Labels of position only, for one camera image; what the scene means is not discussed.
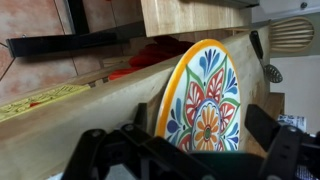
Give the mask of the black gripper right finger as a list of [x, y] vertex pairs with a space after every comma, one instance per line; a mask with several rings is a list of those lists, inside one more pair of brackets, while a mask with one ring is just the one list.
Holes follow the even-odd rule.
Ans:
[[245, 127], [267, 152], [258, 177], [262, 180], [298, 180], [304, 166], [320, 178], [319, 136], [312, 136], [287, 123], [279, 123], [256, 104], [247, 106]]

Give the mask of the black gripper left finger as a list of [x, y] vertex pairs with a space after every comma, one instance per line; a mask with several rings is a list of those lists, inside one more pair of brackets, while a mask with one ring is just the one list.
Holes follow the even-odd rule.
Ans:
[[146, 133], [147, 121], [147, 104], [139, 103], [134, 120], [115, 131], [120, 150], [117, 161], [137, 180], [186, 180], [187, 155]]

